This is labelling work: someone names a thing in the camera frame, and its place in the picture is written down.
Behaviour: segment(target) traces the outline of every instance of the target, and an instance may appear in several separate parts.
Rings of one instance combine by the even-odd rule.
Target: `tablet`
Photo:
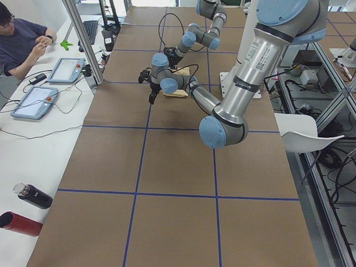
[[[84,67],[84,58],[60,58],[47,79],[49,83],[74,83]]]
[[[56,88],[32,86],[10,115],[16,118],[39,120],[50,110],[57,96]]]

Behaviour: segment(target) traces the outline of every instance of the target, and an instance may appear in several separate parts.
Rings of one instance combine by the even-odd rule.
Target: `dark blue shirt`
[[[16,18],[12,35],[0,35],[0,66],[4,66],[4,73],[20,66],[37,44],[39,36],[45,36],[47,27],[24,19]]]

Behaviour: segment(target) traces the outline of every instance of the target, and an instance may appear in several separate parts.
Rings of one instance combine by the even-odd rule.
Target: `hand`
[[[43,43],[45,46],[50,46],[52,44],[52,39],[42,35],[36,39],[36,42]]]
[[[46,47],[43,43],[38,43],[32,48],[31,54],[33,54],[36,58],[39,58],[44,55],[46,52]]]

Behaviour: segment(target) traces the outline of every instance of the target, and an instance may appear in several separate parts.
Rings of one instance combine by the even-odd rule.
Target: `black keyboard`
[[[96,37],[96,31],[98,29],[98,21],[84,21],[84,28],[88,34],[90,44],[95,43],[95,37]]]

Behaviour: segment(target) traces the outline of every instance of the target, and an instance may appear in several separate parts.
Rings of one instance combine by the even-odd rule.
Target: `human hair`
[[[7,23],[11,19],[11,12],[7,9],[7,7],[0,2],[0,23]]]

